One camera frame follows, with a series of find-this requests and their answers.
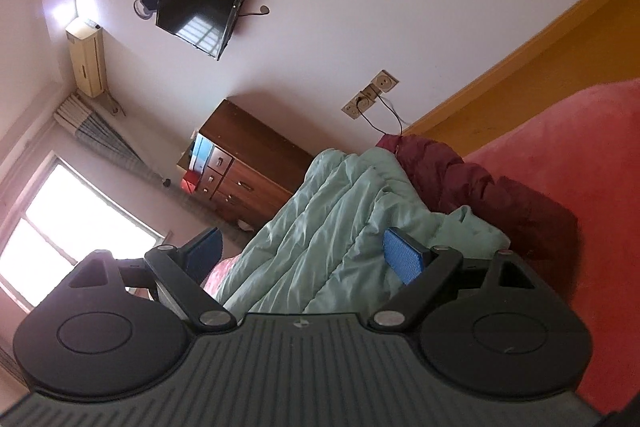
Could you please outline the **red box on dresser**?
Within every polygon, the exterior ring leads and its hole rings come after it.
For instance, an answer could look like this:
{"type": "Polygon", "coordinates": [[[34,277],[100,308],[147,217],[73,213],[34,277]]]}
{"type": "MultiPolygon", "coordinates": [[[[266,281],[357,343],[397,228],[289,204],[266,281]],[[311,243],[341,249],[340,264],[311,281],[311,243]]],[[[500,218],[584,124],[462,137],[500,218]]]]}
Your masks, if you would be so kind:
{"type": "Polygon", "coordinates": [[[201,176],[198,172],[188,170],[180,180],[180,188],[183,192],[194,194],[198,188],[201,176]]]}

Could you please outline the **light green quilted jacket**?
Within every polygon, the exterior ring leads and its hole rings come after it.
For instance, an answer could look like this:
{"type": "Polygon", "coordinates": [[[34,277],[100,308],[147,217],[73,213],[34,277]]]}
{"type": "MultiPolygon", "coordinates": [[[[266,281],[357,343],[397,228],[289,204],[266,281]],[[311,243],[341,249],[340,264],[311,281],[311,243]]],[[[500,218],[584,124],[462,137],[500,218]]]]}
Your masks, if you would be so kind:
{"type": "Polygon", "coordinates": [[[467,205],[429,210],[387,150],[325,150],[212,295],[238,319],[247,313],[370,317],[401,288],[383,256],[389,228],[471,259],[490,259],[510,244],[467,205]]]}

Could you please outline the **blue box on dresser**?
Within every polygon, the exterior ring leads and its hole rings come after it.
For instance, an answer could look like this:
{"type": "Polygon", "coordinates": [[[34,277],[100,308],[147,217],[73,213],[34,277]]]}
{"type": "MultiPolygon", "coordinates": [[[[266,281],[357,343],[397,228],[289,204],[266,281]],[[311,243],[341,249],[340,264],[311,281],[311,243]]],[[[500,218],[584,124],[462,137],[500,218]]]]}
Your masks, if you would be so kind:
{"type": "Polygon", "coordinates": [[[212,148],[213,143],[206,136],[200,132],[194,135],[190,150],[189,169],[198,174],[203,174],[212,148]]]}

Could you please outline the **dark red jacket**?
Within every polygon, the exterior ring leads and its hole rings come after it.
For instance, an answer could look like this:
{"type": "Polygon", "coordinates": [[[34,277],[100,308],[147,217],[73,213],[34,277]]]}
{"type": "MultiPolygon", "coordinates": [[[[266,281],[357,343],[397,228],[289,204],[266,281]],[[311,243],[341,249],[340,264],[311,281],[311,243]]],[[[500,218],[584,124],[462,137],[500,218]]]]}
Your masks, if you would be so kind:
{"type": "Polygon", "coordinates": [[[580,232],[577,217],[550,197],[506,176],[495,178],[450,146],[419,135],[383,135],[425,206],[448,213],[463,205],[503,231],[511,249],[565,301],[576,287],[580,232]]]}

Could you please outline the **brown wooden dresser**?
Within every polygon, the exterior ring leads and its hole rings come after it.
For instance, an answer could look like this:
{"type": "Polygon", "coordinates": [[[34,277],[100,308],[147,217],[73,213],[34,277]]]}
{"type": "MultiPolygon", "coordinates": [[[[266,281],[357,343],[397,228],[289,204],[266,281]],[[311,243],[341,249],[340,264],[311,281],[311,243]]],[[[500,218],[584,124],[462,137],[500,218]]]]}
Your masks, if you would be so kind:
{"type": "MultiPolygon", "coordinates": [[[[277,214],[302,185],[312,161],[306,150],[228,100],[198,132],[213,148],[196,192],[189,195],[244,231],[259,230],[277,214]]],[[[192,142],[178,162],[183,174],[190,170],[192,142]]]]}

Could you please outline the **right plaid curtain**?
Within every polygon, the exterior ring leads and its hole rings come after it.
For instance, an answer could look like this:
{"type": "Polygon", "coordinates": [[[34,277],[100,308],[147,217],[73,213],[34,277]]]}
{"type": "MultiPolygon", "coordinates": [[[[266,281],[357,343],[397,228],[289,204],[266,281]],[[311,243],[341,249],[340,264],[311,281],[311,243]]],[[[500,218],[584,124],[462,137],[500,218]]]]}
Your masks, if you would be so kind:
{"type": "Polygon", "coordinates": [[[112,164],[155,185],[171,187],[171,179],[152,169],[134,148],[78,95],[71,94],[66,98],[55,109],[53,118],[80,144],[112,164]]]}

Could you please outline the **pink heart-print bed cover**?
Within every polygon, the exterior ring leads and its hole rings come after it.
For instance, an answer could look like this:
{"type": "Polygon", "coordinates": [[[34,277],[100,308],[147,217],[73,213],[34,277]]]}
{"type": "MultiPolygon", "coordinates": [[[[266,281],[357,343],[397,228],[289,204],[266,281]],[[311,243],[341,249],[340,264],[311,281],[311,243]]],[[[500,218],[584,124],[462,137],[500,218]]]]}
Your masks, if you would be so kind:
{"type": "Polygon", "coordinates": [[[579,91],[463,160],[574,213],[572,300],[510,241],[462,255],[454,300],[417,332],[376,331],[356,312],[235,317],[232,424],[638,424],[638,82],[579,91]]]}

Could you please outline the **window with white frame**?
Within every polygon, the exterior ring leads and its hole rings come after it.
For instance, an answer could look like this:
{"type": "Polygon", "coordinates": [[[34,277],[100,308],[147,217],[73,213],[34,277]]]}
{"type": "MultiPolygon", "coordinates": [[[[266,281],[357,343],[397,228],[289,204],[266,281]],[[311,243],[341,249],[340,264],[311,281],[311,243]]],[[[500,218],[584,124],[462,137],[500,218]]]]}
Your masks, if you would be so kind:
{"type": "Polygon", "coordinates": [[[93,251],[134,258],[170,238],[54,154],[1,184],[1,290],[25,313],[93,251]]]}

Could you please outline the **wall power socket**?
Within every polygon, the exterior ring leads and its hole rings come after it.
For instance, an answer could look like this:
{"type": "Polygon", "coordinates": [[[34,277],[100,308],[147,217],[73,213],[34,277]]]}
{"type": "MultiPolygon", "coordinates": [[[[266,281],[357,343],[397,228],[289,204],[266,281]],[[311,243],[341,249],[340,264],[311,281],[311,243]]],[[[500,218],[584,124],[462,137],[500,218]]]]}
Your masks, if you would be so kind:
{"type": "Polygon", "coordinates": [[[352,119],[362,116],[372,107],[383,93],[388,93],[397,86],[398,80],[382,69],[369,84],[360,90],[342,107],[342,112],[352,119]]]}

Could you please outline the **wall air conditioner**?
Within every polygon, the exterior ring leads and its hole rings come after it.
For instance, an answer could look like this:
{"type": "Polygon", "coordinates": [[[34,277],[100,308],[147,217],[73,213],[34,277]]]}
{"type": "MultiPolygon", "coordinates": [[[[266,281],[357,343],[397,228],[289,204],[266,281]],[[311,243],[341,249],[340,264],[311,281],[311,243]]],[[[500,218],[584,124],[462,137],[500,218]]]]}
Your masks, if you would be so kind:
{"type": "Polygon", "coordinates": [[[88,98],[107,91],[103,30],[76,17],[65,28],[77,88],[88,98]]]}

